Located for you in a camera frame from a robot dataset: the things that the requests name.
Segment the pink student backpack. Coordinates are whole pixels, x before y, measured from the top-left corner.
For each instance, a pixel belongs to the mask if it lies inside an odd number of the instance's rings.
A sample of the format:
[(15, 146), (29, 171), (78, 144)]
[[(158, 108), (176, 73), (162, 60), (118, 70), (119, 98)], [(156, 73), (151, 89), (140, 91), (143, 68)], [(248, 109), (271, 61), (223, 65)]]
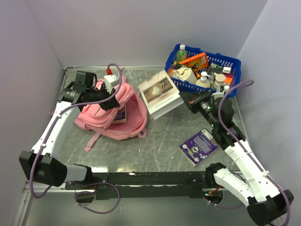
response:
[[(108, 111), (101, 109), (98, 104), (87, 105), (83, 108), (74, 123), (83, 130), (95, 132), (90, 139), (85, 151), (88, 152), (100, 136), (109, 137), (115, 140), (124, 140), (132, 137), (145, 138), (147, 135), (146, 124), (148, 111), (134, 88), (127, 83), (127, 77), (122, 76), (121, 88), (116, 95), (120, 107)], [(127, 122), (112, 124), (117, 111), (126, 105)]]

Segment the blue treehouse book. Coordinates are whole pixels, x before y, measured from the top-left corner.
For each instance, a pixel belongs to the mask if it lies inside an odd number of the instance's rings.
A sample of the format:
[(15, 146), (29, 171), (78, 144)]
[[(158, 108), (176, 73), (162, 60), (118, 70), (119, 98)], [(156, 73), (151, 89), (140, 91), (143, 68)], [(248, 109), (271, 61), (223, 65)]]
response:
[(117, 111), (115, 119), (112, 121), (112, 124), (121, 124), (127, 122), (127, 110), (126, 105)]

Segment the white coffee cover book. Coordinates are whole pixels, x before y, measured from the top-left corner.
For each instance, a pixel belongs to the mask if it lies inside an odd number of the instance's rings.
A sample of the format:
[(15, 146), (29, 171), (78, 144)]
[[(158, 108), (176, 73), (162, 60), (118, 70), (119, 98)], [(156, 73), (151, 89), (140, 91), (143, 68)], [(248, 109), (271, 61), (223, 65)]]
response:
[(142, 82), (138, 88), (151, 118), (155, 120), (183, 104), (179, 89), (164, 70)]

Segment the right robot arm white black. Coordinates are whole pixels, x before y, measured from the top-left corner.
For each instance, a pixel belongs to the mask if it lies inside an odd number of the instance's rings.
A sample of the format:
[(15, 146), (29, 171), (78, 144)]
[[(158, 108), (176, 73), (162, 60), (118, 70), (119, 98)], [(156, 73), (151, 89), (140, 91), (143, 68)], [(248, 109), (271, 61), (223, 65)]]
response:
[(283, 190), (272, 180), (254, 155), (233, 120), (232, 101), (226, 97), (215, 97), (209, 91), (180, 92), (180, 97), (192, 113), (203, 115), (212, 127), (213, 139), (244, 176), (241, 180), (223, 164), (212, 163), (206, 168), (206, 184), (209, 187), (222, 186), (236, 196), (258, 226), (271, 225), (283, 215), (289, 218), (294, 196), (290, 190)]

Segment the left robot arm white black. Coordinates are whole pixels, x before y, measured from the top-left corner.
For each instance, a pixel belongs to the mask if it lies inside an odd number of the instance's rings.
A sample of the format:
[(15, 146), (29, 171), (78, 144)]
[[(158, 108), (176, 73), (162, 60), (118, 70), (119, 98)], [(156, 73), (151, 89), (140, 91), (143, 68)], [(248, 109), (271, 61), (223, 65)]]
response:
[(31, 192), (34, 183), (59, 187), (63, 183), (76, 182), (82, 189), (93, 183), (90, 167), (84, 165), (65, 165), (58, 160), (63, 142), (75, 119), (84, 106), (97, 104), (105, 110), (119, 106), (117, 94), (121, 89), (122, 74), (112, 74), (108, 69), (102, 84), (95, 73), (77, 71), (72, 81), (59, 94), (53, 116), (38, 142), (30, 151), (23, 151), (19, 162), (29, 181)]

